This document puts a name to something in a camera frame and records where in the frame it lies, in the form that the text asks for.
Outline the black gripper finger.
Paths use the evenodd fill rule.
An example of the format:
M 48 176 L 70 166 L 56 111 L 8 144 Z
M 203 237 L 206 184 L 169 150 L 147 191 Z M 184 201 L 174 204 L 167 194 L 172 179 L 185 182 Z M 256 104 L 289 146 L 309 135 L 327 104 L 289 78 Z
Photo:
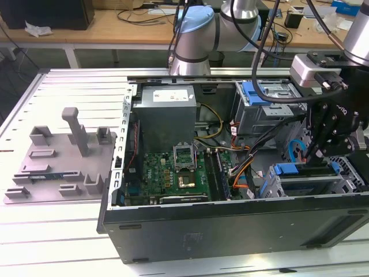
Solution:
M 312 149 L 312 161 L 320 162 L 332 156 L 347 156 L 355 150 L 354 143 L 348 137 L 333 137 L 319 140 Z
M 324 124 L 329 111 L 327 102 L 314 102 L 308 104 L 306 127 L 310 132 L 310 144 L 305 153 L 305 158 L 315 158 L 316 152 L 323 144 Z

